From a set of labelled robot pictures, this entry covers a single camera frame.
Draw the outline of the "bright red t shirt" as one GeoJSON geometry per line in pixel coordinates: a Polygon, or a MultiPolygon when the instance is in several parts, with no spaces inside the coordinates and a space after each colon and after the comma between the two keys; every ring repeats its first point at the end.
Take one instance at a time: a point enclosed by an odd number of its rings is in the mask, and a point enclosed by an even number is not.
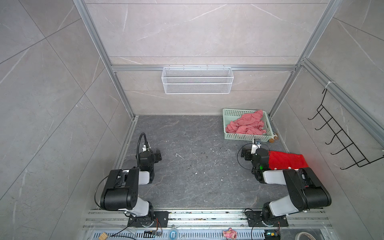
{"type": "Polygon", "coordinates": [[[271,151],[269,156],[269,169],[286,170],[307,168],[308,164],[303,155],[271,151]]]}

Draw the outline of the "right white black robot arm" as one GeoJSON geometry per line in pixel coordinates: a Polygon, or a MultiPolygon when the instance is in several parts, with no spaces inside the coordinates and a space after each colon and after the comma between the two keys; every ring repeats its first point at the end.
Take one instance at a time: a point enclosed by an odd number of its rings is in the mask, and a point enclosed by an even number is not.
{"type": "Polygon", "coordinates": [[[304,156],[264,149],[246,144],[237,153],[252,164],[251,174],[260,184],[285,186],[288,195],[263,205],[260,217],[246,211],[251,225],[283,225],[287,215],[328,207],[331,195],[308,166],[304,156]]]}

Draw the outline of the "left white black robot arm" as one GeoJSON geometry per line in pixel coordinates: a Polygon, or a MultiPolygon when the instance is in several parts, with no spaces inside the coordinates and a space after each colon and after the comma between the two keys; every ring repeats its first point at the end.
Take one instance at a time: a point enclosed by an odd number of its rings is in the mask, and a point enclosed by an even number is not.
{"type": "Polygon", "coordinates": [[[162,160],[161,151],[147,146],[137,152],[138,166],[111,170],[96,205],[105,211],[123,211],[130,223],[150,227],[156,221],[152,203],[139,197],[139,186],[151,184],[155,178],[155,164],[162,160]]]}

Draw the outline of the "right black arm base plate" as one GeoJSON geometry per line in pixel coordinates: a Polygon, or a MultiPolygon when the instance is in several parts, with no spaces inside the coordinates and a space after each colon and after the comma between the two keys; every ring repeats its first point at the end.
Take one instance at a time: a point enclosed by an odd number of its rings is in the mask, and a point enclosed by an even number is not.
{"type": "Polygon", "coordinates": [[[262,211],[246,209],[244,211],[249,227],[288,227],[286,216],[275,217],[262,211]]]}

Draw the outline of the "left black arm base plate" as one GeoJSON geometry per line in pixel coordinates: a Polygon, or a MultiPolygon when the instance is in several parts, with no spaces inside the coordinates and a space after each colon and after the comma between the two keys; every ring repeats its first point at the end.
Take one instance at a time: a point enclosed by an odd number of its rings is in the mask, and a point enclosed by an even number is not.
{"type": "Polygon", "coordinates": [[[168,226],[170,212],[155,211],[145,217],[135,217],[132,214],[126,214],[128,217],[128,226],[137,228],[165,228],[168,226]]]}

